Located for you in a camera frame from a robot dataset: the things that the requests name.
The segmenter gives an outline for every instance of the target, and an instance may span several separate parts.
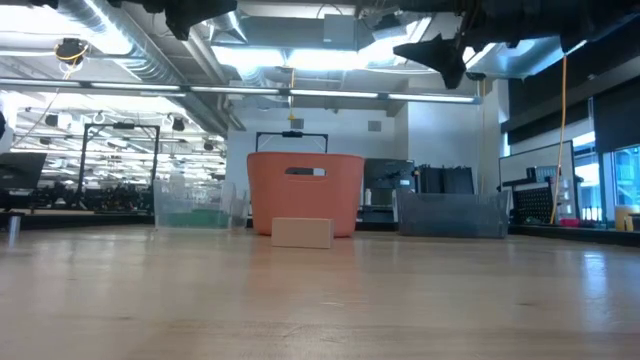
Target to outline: gray plastic bin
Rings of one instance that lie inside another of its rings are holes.
[[[398,222],[404,236],[504,238],[509,192],[498,195],[416,194],[399,191]]]

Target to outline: small cardboard box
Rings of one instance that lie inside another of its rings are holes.
[[[332,219],[273,219],[271,246],[331,249],[332,242]]]

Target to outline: window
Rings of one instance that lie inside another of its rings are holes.
[[[600,165],[595,152],[595,133],[589,132],[573,139],[573,151],[578,181],[578,203],[584,220],[602,220],[600,194]]]
[[[640,205],[640,147],[613,153],[616,205]]]

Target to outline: orange bin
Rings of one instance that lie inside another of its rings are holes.
[[[356,227],[364,159],[353,155],[259,152],[247,158],[253,227],[271,235],[277,217],[333,219],[334,235]],[[287,169],[324,169],[324,176],[289,175]]]

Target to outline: clear plastic bin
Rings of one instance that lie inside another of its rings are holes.
[[[156,229],[229,229],[246,225],[248,199],[229,182],[185,185],[154,181]]]
[[[398,191],[399,231],[404,236],[504,238],[509,192],[498,195],[416,194]]]

